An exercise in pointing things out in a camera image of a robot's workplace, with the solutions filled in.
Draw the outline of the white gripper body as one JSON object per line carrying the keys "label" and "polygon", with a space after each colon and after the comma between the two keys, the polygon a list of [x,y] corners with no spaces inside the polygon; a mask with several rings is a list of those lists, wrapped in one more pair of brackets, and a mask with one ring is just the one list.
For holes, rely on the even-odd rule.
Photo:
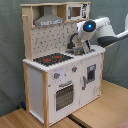
{"label": "white gripper body", "polygon": [[89,40],[81,40],[81,44],[84,50],[84,53],[87,54],[89,52],[91,52],[91,46],[90,46],[90,41]]}

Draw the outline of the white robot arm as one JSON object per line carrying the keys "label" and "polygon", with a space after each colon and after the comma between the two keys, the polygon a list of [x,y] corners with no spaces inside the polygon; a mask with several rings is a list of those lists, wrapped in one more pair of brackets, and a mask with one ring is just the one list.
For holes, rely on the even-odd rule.
{"label": "white robot arm", "polygon": [[98,44],[105,48],[113,45],[119,40],[128,37],[128,20],[125,20],[125,31],[115,34],[108,17],[101,17],[95,20],[89,19],[77,24],[78,38],[82,43],[85,53],[91,51],[90,40],[96,35]]}

